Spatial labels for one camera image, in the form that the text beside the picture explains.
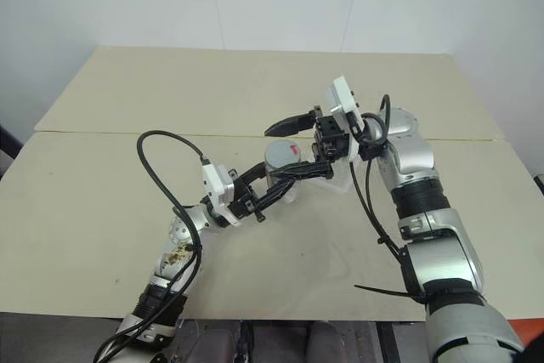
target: beige table surface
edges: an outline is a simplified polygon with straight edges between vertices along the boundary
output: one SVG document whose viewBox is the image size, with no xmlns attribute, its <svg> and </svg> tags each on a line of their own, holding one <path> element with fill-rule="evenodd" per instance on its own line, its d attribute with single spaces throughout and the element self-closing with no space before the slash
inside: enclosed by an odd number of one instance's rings
<svg viewBox="0 0 544 363">
<path fill-rule="evenodd" d="M 430 139 L 502 139 L 449 55 L 99 47 L 37 131 L 262 136 L 325 104 L 345 75 L 364 111 L 383 94 Z"/>
<path fill-rule="evenodd" d="M 193 137 L 215 162 L 244 170 L 271 139 Z M 170 203 L 135 152 L 136 135 L 36 133 L 0 183 L 0 310 L 122 316 L 167 238 Z M 300 139 L 299 143 L 309 140 Z M 485 271 L 484 294 L 507 318 L 544 316 L 544 200 L 505 141 L 433 141 L 445 192 Z M 145 146 L 184 203 L 203 196 L 194 154 Z M 400 242 L 378 175 L 377 214 Z M 403 289 L 398 265 L 353 191 L 304 184 L 295 203 L 228 228 L 207 248 L 185 314 L 199 318 L 421 320 L 410 300 L 353 288 Z"/>
</svg>

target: white wall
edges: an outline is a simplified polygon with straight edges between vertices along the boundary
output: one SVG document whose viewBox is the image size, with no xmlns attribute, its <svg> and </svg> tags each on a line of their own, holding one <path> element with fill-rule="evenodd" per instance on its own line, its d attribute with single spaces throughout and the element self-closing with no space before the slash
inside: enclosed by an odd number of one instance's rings
<svg viewBox="0 0 544 363">
<path fill-rule="evenodd" d="M 26 140 L 96 44 L 455 53 L 542 172 L 543 10 L 538 0 L 0 0 L 0 123 Z"/>
</svg>

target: floor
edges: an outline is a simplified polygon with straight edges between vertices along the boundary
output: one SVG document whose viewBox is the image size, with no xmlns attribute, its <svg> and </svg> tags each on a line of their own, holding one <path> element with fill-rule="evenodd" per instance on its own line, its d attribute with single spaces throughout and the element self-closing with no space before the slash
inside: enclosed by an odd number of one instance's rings
<svg viewBox="0 0 544 363">
<path fill-rule="evenodd" d="M 89 362 L 118 323 L 100 318 L 3 313 L 0 314 L 0 362 L 33 363 L 38 358 L 41 363 Z M 254 363 L 303 363 L 305 327 L 309 323 L 253 322 Z M 335 321 L 333 324 L 343 338 L 350 363 L 420 363 L 427 359 L 422 323 L 393 325 L 398 355 L 390 355 L 385 361 L 374 322 Z M 236 320 L 186 321 L 178 329 L 171 347 L 179 361 L 183 361 L 199 332 L 226 328 L 236 333 L 238 326 Z"/>
</svg>

